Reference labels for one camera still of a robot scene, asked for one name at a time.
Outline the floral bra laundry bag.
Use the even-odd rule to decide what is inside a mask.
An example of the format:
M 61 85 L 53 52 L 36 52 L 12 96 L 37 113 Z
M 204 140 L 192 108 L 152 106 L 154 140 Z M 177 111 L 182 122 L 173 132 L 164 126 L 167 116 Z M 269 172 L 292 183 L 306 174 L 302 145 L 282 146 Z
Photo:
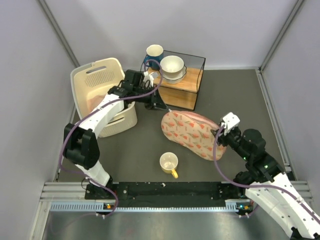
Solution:
M 215 137 L 211 131 L 217 131 L 219 126 L 212 120 L 191 111 L 172 110 L 163 116 L 161 129 L 168 140 L 205 160 L 214 160 Z

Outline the pink bra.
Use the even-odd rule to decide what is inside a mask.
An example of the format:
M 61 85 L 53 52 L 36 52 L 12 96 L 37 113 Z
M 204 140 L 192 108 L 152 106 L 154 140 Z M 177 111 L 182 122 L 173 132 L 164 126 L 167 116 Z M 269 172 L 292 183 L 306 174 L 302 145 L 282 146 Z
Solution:
M 105 94 L 96 95 L 87 101 L 88 112 L 91 113 L 105 98 Z

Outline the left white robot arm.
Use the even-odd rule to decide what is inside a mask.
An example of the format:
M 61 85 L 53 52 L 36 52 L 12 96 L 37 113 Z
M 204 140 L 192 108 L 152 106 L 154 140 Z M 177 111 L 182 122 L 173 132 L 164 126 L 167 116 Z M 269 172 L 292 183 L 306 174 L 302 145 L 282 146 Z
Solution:
M 102 198 L 109 198 L 114 191 L 111 176 L 99 161 L 98 136 L 103 128 L 129 104 L 143 103 L 147 110 L 169 108 L 158 91 L 154 80 L 157 72 L 127 70 L 119 85 L 113 86 L 101 103 L 76 124 L 67 124 L 60 156 L 78 167 L 89 181 L 96 185 L 96 192 Z

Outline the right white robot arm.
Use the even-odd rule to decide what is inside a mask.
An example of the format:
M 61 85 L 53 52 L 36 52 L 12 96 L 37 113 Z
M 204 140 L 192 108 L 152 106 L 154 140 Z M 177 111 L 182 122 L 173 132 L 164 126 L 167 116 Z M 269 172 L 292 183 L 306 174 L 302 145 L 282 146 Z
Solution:
M 229 146 L 245 161 L 229 183 L 239 198 L 249 198 L 283 229 L 291 240 L 318 240 L 320 217 L 290 182 L 280 164 L 266 152 L 266 141 L 256 129 L 239 129 L 240 119 L 229 112 L 212 130 L 215 146 Z

